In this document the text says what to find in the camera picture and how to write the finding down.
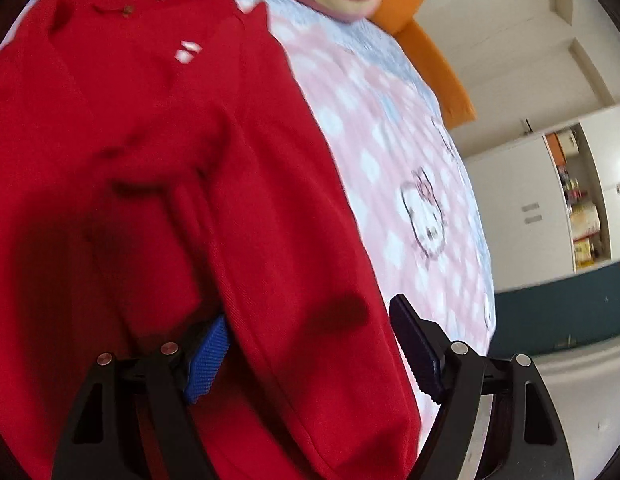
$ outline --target white cabinet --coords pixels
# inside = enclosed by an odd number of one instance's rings
[[[592,152],[601,188],[620,182],[620,106],[592,114],[580,121]]]
[[[492,259],[496,291],[574,273],[570,218],[545,137],[465,161]]]
[[[609,236],[609,257],[620,260],[620,105],[580,121],[598,174]]]
[[[620,194],[613,189],[603,191],[610,236],[610,257],[620,260]]]

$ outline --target red jacket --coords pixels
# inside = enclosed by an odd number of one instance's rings
[[[0,53],[0,431],[34,480],[96,355],[148,352],[221,305],[239,348],[192,415],[223,480],[413,465],[375,276],[266,18],[41,0]],[[187,64],[181,41],[202,46]]]

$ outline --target dark blue gripper pad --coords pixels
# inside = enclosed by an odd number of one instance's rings
[[[200,396],[210,391],[229,346],[230,335],[225,316],[219,316],[189,362],[189,378],[183,392],[188,404],[194,404]]]
[[[420,390],[441,404],[445,395],[442,361],[450,344],[439,325],[421,319],[402,294],[390,301],[390,324]]]

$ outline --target red sleeve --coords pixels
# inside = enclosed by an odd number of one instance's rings
[[[249,364],[314,468],[404,479],[416,403],[330,151],[265,22],[264,5],[245,16],[243,131],[209,190],[216,281]]]
[[[64,115],[71,130],[85,119],[71,79],[40,34],[71,11],[68,4],[40,0],[0,52],[0,432],[35,479],[50,474],[82,376],[71,338],[71,203],[58,188],[55,139],[39,135]],[[42,81],[46,91],[39,92]],[[73,106],[53,116],[45,113],[52,100]],[[33,116],[26,104],[43,112]],[[61,139],[68,133],[57,131]]]

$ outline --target cartoon cat face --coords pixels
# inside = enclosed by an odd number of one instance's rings
[[[403,204],[410,216],[417,243],[427,259],[436,259],[445,246],[445,222],[423,168],[401,185]]]

